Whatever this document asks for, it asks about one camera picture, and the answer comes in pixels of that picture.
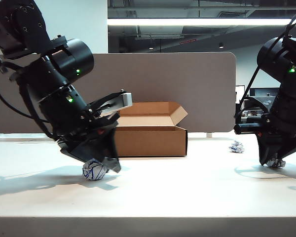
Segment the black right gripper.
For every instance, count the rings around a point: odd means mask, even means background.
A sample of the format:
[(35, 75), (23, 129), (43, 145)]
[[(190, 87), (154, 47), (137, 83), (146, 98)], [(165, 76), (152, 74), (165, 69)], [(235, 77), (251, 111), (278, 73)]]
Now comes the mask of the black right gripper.
[(296, 152), (296, 116), (283, 120), (272, 114), (262, 114), (260, 121), (257, 139), (261, 165)]

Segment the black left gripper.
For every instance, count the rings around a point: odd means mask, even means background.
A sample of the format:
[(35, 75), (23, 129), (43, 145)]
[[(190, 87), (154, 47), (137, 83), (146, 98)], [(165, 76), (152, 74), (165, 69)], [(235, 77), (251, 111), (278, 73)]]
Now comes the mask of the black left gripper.
[(61, 137), (58, 140), (61, 153), (83, 163), (95, 159), (119, 173), (121, 166), (114, 140), (119, 118), (120, 114), (114, 112)]

